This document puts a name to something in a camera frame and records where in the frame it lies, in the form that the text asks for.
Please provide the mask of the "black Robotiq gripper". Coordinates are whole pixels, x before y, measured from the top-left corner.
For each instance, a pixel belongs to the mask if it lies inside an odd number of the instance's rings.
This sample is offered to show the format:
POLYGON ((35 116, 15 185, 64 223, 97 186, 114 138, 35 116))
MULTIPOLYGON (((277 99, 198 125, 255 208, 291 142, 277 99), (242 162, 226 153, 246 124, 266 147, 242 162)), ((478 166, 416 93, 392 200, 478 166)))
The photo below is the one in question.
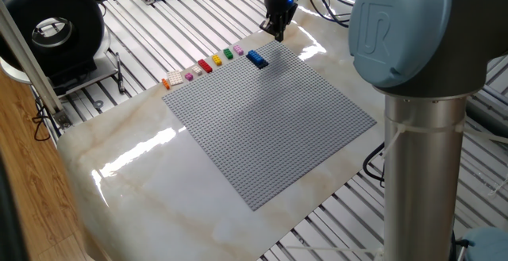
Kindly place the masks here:
POLYGON ((266 18, 260 23, 260 28, 271 34, 278 42, 284 39, 286 27, 291 23, 297 0, 264 0, 266 18))

